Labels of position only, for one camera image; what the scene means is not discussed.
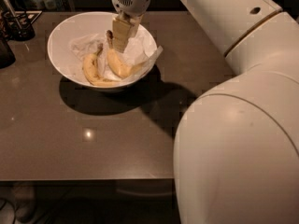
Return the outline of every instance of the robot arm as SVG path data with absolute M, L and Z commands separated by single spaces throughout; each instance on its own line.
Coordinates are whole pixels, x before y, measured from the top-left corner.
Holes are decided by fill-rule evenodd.
M 124 52 L 128 39 L 134 37 L 150 0 L 112 0 L 119 15 L 113 20 L 113 46 Z
M 239 75 L 176 135 L 183 224 L 299 223 L 299 25 L 271 0 L 181 0 Z

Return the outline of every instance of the kitchen counter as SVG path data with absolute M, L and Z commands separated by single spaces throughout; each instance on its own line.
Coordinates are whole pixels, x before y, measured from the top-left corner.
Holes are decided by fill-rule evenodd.
M 16 62 L 0 69 L 1 180 L 173 178 L 179 120 L 232 70 L 188 12 L 148 12 L 143 25 L 164 48 L 152 71 L 121 93 L 86 89 L 47 54 L 51 31 L 74 14 L 45 12 L 35 38 L 9 41 Z

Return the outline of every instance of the banana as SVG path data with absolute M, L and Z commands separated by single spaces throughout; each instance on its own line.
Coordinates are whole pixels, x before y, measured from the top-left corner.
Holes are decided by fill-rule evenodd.
M 131 74 L 134 74 L 138 70 L 140 70 L 144 63 L 139 63 L 136 65 L 128 65 L 126 63 L 123 63 L 120 60 L 116 50 L 113 49 L 112 39 L 112 32 L 107 31 L 107 42 L 109 44 L 109 50 L 107 52 L 108 65 L 115 75 L 117 75 L 120 78 L 127 78 Z
M 103 51 L 103 44 L 101 43 L 95 53 L 89 53 L 83 60 L 83 73 L 86 79 L 94 86 L 110 87 L 114 86 L 117 82 L 111 79 L 100 77 L 98 74 L 97 57 Z

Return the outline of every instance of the black container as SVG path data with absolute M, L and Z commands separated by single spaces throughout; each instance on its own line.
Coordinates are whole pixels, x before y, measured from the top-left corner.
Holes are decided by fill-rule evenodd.
M 7 67 L 16 61 L 7 41 L 0 35 L 0 68 Z
M 7 11 L 2 14 L 2 18 L 11 39 L 26 41 L 36 35 L 26 11 L 22 11 L 16 17 L 13 17 L 11 13 Z

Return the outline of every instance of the table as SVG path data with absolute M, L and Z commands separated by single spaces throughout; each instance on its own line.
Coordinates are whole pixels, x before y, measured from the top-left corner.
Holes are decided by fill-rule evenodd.
M 179 120 L 232 70 L 190 13 L 148 12 L 142 24 L 164 48 L 149 75 L 117 94 L 83 88 L 47 54 L 51 31 L 72 15 L 44 12 L 35 38 L 9 41 L 16 62 L 0 69 L 1 180 L 173 178 Z

